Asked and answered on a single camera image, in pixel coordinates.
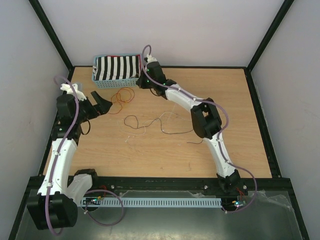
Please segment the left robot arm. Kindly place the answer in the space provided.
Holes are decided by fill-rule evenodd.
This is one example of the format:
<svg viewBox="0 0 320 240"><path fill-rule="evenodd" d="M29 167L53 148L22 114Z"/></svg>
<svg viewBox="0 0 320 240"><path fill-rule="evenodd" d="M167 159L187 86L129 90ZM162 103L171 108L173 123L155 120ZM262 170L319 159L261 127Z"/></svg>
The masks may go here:
<svg viewBox="0 0 320 240"><path fill-rule="evenodd" d="M39 190L30 194L26 204L39 230L73 227L86 192L94 194L100 188L94 169L79 170L73 181L68 182L71 163L83 134L82 123L105 115L113 105L96 91L91 95L95 105L82 92L66 93L56 99L58 123L51 133L47 172Z"/></svg>

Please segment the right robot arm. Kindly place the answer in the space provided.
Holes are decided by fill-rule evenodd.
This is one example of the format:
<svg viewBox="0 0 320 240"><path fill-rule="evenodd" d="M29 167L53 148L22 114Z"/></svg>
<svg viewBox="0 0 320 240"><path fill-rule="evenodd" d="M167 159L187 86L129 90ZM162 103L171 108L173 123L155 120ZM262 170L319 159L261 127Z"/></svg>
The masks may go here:
<svg viewBox="0 0 320 240"><path fill-rule="evenodd" d="M218 188L225 195L231 194L241 177L229 157L223 140L224 128L218 112L222 107L211 98L198 98L175 81L167 79L157 61L149 62L142 67L136 84L141 89L155 90L159 96L190 112L193 131L207 144L215 162Z"/></svg>

